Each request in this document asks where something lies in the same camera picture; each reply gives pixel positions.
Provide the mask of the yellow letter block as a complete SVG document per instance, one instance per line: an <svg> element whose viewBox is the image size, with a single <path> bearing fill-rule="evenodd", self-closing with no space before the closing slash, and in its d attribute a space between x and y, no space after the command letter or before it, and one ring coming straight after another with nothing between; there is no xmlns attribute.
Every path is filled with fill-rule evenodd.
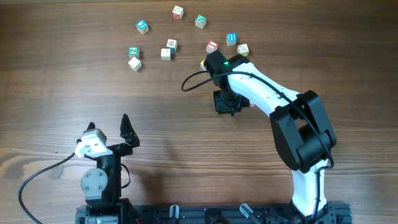
<svg viewBox="0 0 398 224"><path fill-rule="evenodd" d="M204 62L205 62L205 60L202 60L202 61L200 62L200 68L201 68L203 71L206 71L206 67L205 67L205 65L204 65Z"/></svg>

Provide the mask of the red I letter block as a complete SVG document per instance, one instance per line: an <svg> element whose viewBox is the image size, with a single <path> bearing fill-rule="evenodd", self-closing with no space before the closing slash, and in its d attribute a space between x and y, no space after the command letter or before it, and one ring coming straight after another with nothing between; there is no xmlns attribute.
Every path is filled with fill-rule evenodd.
<svg viewBox="0 0 398 224"><path fill-rule="evenodd" d="M209 41L206 45L206 51L210 54L218 49L218 44L213 42L212 40Z"/></svg>

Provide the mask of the blue H letter block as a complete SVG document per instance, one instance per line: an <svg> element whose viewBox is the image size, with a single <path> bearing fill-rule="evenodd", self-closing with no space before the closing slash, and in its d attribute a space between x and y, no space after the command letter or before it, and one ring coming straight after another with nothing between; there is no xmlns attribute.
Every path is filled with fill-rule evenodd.
<svg viewBox="0 0 398 224"><path fill-rule="evenodd" d="M232 45L236 45L237 42L237 35L236 33L232 32L232 33L227 33L226 35L226 45L227 46L232 46Z"/></svg>

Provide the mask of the yellow sided picture block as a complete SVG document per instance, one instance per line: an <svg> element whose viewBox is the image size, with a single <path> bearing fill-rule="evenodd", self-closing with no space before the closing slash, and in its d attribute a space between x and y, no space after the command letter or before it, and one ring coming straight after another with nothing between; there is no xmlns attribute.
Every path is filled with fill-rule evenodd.
<svg viewBox="0 0 398 224"><path fill-rule="evenodd" d="M239 54L243 56L248 56L249 55L249 48L247 44L241 44L238 45L237 51Z"/></svg>

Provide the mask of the plain wooden block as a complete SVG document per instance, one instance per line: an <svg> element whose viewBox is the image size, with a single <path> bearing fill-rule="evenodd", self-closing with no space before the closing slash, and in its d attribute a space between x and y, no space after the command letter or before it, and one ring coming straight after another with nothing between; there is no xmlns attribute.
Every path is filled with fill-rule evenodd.
<svg viewBox="0 0 398 224"><path fill-rule="evenodd" d="M133 57L133 58L130 59L130 61L128 61L128 65L134 71L138 71L142 67L142 62L138 58Z"/></svg>

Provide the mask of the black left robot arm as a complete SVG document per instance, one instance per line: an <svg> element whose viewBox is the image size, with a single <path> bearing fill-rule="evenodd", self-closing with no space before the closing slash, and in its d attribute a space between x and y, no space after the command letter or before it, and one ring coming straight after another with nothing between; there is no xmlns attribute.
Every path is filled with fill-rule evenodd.
<svg viewBox="0 0 398 224"><path fill-rule="evenodd" d="M139 138L126 114L121 120L120 137L124 142L107 146L107 137L91 123L76 146L75 154L78 157L90 157L96 161L96 167L81 178L85 201L91 207L112 207L121 197L121 158L130 156L133 149L140 146Z"/></svg>

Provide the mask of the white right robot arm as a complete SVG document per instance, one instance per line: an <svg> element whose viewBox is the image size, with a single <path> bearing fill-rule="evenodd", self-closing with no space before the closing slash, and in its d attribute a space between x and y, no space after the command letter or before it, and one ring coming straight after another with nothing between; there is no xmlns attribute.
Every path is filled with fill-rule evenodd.
<svg viewBox="0 0 398 224"><path fill-rule="evenodd" d="M216 50L203 66L219 87L213 93L217 113L234 115L254 104L270 118L277 153L292 170L293 205L307 218L320 217L326 205L324 172L333 166L331 149L336 145L320 97L312 90L299 93L283 87L241 54L227 59Z"/></svg>

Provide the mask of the green N block top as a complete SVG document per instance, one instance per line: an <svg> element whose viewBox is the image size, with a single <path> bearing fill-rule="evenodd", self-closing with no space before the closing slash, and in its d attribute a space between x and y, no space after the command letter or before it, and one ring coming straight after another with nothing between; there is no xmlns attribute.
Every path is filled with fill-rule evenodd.
<svg viewBox="0 0 398 224"><path fill-rule="evenodd" d="M199 14L195 19L195 25L201 29L203 29L206 25L206 17Z"/></svg>

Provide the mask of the blue sided picture block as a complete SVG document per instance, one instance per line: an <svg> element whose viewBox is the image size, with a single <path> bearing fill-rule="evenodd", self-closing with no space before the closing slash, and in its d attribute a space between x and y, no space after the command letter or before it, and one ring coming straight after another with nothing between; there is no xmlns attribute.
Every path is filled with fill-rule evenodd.
<svg viewBox="0 0 398 224"><path fill-rule="evenodd" d="M177 46L178 46L178 43L177 43L176 40L174 40L174 39L168 39L167 40L166 48L170 49L171 52L176 52L177 51Z"/></svg>

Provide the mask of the wooden picture block centre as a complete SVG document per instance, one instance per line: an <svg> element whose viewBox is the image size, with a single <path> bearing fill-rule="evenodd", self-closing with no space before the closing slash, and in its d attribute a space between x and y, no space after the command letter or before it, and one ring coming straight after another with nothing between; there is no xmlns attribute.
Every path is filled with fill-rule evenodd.
<svg viewBox="0 0 398 224"><path fill-rule="evenodd" d="M171 60L172 52L170 49L161 49L160 55L162 60Z"/></svg>

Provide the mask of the red letter block top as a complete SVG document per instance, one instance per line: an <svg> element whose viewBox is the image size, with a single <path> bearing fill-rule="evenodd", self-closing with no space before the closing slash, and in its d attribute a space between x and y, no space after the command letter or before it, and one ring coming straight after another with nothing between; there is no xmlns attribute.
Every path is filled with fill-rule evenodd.
<svg viewBox="0 0 398 224"><path fill-rule="evenodd" d="M180 6L175 6L172 10L172 15L174 19L181 20L183 16L183 8Z"/></svg>

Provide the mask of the green Z letter block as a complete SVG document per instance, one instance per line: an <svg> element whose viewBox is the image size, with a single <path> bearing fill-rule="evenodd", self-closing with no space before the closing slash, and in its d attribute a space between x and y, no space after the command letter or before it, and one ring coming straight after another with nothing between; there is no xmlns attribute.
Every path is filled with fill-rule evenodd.
<svg viewBox="0 0 398 224"><path fill-rule="evenodd" d="M139 51L138 46L129 47L129 57L130 58L133 58L133 57L139 58L139 54L140 54L140 51Z"/></svg>

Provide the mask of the blue I letter block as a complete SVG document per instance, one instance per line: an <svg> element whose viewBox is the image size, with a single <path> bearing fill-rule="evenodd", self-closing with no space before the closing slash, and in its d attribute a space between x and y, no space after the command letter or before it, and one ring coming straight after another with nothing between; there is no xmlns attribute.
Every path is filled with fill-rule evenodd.
<svg viewBox="0 0 398 224"><path fill-rule="evenodd" d="M136 27L141 34L145 34L149 31L149 26L145 20L138 21Z"/></svg>

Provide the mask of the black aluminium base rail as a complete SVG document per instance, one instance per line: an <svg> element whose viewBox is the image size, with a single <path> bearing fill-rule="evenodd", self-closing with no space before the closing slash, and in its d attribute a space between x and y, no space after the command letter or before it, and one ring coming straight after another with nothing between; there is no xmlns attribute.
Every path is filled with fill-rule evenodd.
<svg viewBox="0 0 398 224"><path fill-rule="evenodd" d="M112 208L78 208L75 223L311 223L291 203L266 206L181 207L171 205L128 206L125 210Z"/></svg>

